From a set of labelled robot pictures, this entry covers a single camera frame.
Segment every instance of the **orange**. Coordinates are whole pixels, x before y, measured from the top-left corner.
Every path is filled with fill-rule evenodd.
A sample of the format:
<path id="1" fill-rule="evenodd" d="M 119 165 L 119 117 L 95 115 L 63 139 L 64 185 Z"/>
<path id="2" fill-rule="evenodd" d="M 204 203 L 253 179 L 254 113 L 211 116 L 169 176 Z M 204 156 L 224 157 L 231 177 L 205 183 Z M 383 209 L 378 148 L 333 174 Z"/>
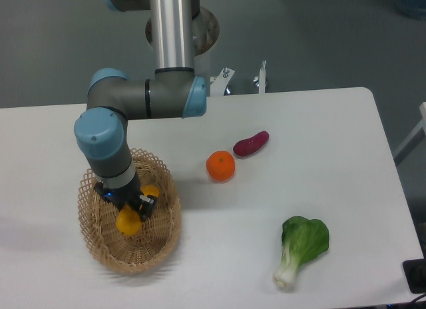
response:
<path id="1" fill-rule="evenodd" d="M 134 211 L 128 204 L 125 204 L 117 216 L 115 225 L 118 231 L 126 236 L 137 234 L 142 228 L 142 222 L 139 219 L 139 214 Z"/>
<path id="2" fill-rule="evenodd" d="M 235 160 L 227 151 L 216 151 L 207 159 L 206 167 L 210 177 L 222 182 L 235 173 Z"/>
<path id="3" fill-rule="evenodd" d="M 146 186 L 143 186 L 140 191 L 143 192 L 143 194 L 145 196 L 154 196 L 154 197 L 159 197 L 160 196 L 160 189 L 158 189 L 157 187 L 155 187 L 153 184 L 148 184 Z"/>

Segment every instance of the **purple sweet potato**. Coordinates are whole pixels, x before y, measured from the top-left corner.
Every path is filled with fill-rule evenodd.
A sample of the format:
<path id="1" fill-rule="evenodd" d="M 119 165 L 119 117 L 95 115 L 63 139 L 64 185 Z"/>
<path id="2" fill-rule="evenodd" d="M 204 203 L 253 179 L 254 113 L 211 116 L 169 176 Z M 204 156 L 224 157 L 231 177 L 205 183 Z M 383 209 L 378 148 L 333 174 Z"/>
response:
<path id="1" fill-rule="evenodd" d="M 240 157 L 250 156 L 259 151 L 267 143 L 268 139 L 268 132 L 261 131 L 251 138 L 237 142 L 233 148 L 234 153 Z"/>

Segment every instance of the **yellow fruit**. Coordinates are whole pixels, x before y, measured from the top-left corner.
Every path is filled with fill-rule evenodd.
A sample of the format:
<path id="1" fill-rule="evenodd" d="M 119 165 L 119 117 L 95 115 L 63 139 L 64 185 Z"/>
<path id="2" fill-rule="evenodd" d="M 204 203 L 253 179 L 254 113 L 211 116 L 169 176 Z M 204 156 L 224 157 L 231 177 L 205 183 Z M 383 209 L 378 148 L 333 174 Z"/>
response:
<path id="1" fill-rule="evenodd" d="M 157 198 L 160 196 L 160 190 L 151 184 L 143 186 L 140 190 L 144 193 L 144 196 L 148 196 L 149 194 Z"/>
<path id="2" fill-rule="evenodd" d="M 142 222 L 136 211 L 131 209 L 128 204 L 125 204 L 117 216 L 115 225 L 118 231 L 126 236 L 133 236 L 142 228 Z"/>

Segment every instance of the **cable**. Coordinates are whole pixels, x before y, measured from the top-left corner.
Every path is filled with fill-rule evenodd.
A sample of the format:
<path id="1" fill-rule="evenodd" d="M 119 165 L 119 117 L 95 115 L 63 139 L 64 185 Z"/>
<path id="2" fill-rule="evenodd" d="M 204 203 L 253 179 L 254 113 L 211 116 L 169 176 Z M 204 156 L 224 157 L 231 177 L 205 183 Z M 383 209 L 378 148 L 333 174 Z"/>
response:
<path id="1" fill-rule="evenodd" d="M 408 308 L 414 308 L 416 305 L 416 302 L 419 301 L 420 299 L 423 299 L 426 297 L 426 294 L 422 294 L 421 296 L 418 296 L 417 298 L 414 298 L 410 303 L 409 303 L 409 307 Z"/>

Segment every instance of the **robotic arm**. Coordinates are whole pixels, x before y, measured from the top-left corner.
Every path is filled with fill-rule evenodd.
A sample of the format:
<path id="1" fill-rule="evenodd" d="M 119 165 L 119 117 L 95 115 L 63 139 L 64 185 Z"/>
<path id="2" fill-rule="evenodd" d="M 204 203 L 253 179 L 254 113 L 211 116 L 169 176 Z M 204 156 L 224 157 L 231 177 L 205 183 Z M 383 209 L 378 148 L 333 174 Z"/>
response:
<path id="1" fill-rule="evenodd" d="M 208 85 L 194 74 L 192 20 L 200 0 L 105 0 L 118 11 L 151 10 L 155 78 L 129 81 L 116 69 L 92 78 L 86 111 L 74 126 L 77 144 L 98 182 L 96 192 L 119 210 L 127 203 L 141 221 L 151 217 L 156 198 L 140 189 L 126 141 L 131 119 L 196 117 L 206 112 Z"/>

